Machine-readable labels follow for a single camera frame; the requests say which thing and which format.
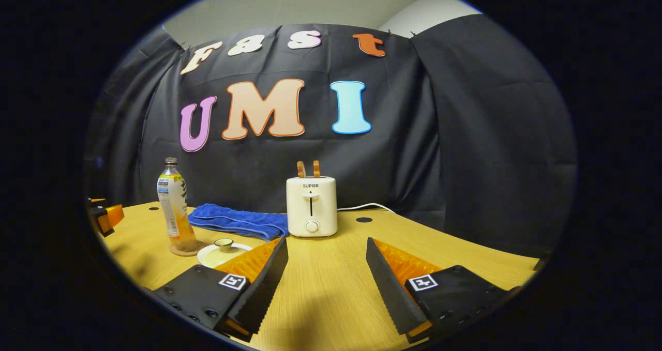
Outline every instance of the plastic bottle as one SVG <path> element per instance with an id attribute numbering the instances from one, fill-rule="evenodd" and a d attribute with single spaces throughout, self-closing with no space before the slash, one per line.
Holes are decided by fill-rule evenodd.
<path id="1" fill-rule="evenodd" d="M 166 158 L 164 165 L 165 170 L 159 176 L 156 191 L 165 216 L 170 242 L 179 252 L 199 250 L 193 228 L 189 224 L 186 210 L 186 182 L 177 171 L 177 158 Z"/>

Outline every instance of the bottle label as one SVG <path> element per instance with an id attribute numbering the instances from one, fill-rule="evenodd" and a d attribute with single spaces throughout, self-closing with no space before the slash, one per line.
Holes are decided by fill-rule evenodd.
<path id="1" fill-rule="evenodd" d="M 186 183 L 180 174 L 159 176 L 156 183 L 161 209 L 168 225 L 168 236 L 179 236 L 179 224 L 187 218 Z"/>

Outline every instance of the letter m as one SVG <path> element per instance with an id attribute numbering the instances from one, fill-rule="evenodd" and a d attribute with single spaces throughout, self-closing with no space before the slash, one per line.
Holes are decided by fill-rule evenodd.
<path id="1" fill-rule="evenodd" d="M 272 113 L 274 124 L 269 127 L 269 134 L 303 134 L 305 127 L 298 121 L 298 92 L 303 85 L 303 81 L 293 78 L 280 80 L 269 92 L 267 99 L 262 99 L 252 82 L 233 83 L 228 87 L 232 95 L 228 128 L 223 130 L 221 136 L 228 141 L 245 137 L 248 130 L 243 125 L 244 116 L 253 133 L 261 135 Z"/>

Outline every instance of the power cord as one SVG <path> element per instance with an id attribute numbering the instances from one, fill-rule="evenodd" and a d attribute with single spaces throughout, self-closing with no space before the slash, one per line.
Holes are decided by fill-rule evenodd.
<path id="1" fill-rule="evenodd" d="M 393 214 L 395 214 L 395 212 L 394 212 L 393 210 L 390 210 L 389 208 L 385 207 L 384 205 L 379 205 L 379 204 L 376 204 L 376 203 L 368 203 L 368 204 L 359 205 L 359 206 L 355 206 L 355 207 L 342 207 L 342 208 L 338 209 L 338 211 L 341 211 L 341 210 L 354 210 L 354 209 L 361 209 L 362 207 L 366 207 L 366 206 L 370 206 L 370 205 L 374 205 L 374 206 L 381 207 L 381 208 L 383 208 L 383 209 L 387 209 L 388 211 L 390 211 L 390 212 L 392 212 Z"/>

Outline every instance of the wooden table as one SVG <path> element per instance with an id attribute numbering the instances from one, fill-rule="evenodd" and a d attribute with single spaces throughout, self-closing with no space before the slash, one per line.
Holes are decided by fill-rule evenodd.
<path id="1" fill-rule="evenodd" d="M 124 209 L 125 218 L 103 241 L 137 285 L 157 289 L 197 258 L 175 256 L 158 202 Z M 370 217 L 371 222 L 357 222 Z M 193 228 L 211 245 L 218 238 L 258 247 L 258 238 Z M 411 346 L 398 335 L 366 263 L 367 238 L 410 252 L 441 268 L 461 264 L 502 289 L 522 285 L 537 260 L 482 247 L 433 230 L 387 210 L 338 213 L 338 233 L 328 238 L 288 236 L 289 261 L 260 333 L 250 343 L 264 351 L 294 349 L 396 350 Z"/>

